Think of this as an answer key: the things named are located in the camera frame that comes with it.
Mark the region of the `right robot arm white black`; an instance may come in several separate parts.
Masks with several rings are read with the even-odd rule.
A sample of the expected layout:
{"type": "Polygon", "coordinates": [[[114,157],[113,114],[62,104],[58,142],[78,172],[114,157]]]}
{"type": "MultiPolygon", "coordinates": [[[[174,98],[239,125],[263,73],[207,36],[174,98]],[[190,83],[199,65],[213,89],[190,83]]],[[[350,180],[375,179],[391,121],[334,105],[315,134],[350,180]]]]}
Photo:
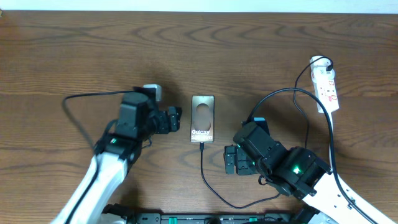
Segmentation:
{"type": "Polygon", "coordinates": [[[227,174],[259,174],[278,193],[293,196],[337,223],[367,223],[354,209],[357,205],[376,223],[392,220],[361,198],[330,166],[303,147],[286,149],[271,138],[265,120],[246,123],[225,146],[227,174]]]}

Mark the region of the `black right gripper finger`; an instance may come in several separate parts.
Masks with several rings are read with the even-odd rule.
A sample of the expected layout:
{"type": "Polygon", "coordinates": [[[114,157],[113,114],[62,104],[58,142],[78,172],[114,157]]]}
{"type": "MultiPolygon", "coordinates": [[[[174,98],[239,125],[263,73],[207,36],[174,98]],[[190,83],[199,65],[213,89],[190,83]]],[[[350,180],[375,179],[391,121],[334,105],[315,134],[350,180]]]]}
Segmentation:
{"type": "Polygon", "coordinates": [[[234,158],[226,158],[224,160],[224,165],[225,165],[226,174],[234,175],[234,174],[238,173],[238,171],[236,169],[236,161],[234,158]]]}
{"type": "Polygon", "coordinates": [[[224,160],[233,161],[234,158],[236,157],[237,148],[238,147],[235,145],[225,146],[223,154],[224,160]]]}

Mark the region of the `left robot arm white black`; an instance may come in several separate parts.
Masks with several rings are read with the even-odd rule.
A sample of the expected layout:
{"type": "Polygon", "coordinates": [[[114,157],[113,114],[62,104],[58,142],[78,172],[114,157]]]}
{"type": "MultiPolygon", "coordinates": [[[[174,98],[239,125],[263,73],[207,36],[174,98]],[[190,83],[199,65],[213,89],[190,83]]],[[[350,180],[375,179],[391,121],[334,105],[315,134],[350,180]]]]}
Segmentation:
{"type": "Polygon", "coordinates": [[[137,87],[121,91],[119,117],[110,121],[97,142],[62,101],[65,114],[78,127],[93,150],[86,175],[54,223],[96,223],[114,191],[123,183],[154,134],[168,134],[180,128],[182,109],[171,106],[161,111],[155,88],[137,87]]]}

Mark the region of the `gold Galaxy smartphone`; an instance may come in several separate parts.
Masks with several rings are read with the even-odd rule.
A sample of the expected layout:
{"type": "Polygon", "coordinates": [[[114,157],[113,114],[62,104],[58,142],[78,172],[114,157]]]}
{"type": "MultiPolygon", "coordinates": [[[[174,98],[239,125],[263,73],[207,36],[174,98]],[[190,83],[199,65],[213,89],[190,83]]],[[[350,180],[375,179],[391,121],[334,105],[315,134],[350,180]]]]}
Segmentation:
{"type": "Polygon", "coordinates": [[[191,110],[190,141],[214,142],[215,97],[193,95],[191,110]]]}

